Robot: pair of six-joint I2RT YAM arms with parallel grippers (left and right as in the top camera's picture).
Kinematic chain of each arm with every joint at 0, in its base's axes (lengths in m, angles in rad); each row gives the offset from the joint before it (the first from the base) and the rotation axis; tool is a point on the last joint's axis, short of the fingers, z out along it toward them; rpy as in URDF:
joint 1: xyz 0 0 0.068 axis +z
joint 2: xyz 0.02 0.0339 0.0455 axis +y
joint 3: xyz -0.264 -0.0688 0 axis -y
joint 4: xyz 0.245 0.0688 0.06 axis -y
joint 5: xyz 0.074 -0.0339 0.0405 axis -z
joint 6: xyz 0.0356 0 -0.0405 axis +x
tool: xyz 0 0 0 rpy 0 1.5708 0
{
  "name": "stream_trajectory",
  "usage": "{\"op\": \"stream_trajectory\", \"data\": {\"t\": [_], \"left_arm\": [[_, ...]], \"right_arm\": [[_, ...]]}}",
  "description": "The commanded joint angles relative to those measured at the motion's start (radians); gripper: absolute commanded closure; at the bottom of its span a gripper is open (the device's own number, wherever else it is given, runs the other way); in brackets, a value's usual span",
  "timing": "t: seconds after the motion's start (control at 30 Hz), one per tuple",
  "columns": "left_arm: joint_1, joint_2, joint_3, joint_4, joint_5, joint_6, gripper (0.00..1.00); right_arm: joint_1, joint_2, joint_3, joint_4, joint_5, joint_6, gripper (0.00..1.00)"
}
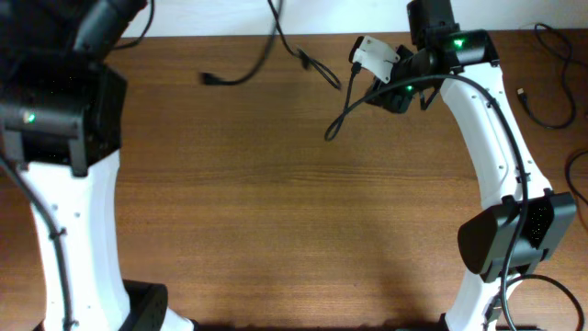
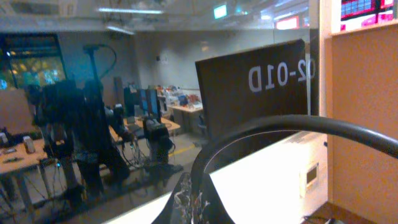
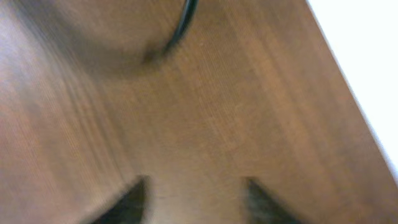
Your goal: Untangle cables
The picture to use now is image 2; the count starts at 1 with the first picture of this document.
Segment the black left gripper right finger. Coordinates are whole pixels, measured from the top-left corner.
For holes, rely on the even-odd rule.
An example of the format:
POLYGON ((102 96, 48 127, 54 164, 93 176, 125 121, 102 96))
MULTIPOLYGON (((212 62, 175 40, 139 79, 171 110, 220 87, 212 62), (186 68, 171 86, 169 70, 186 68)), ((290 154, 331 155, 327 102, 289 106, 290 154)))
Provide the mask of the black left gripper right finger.
POLYGON ((198 202, 198 222, 200 224, 234 224, 209 174, 205 174, 202 178, 198 202))

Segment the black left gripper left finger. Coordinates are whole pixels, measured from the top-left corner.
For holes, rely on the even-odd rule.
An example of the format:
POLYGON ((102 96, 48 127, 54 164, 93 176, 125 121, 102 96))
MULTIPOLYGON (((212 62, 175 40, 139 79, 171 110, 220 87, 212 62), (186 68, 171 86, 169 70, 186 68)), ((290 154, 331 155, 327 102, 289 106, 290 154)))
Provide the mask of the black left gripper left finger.
POLYGON ((184 172, 161 213, 152 224, 188 224, 191 223, 191 192, 192 181, 190 174, 184 172))

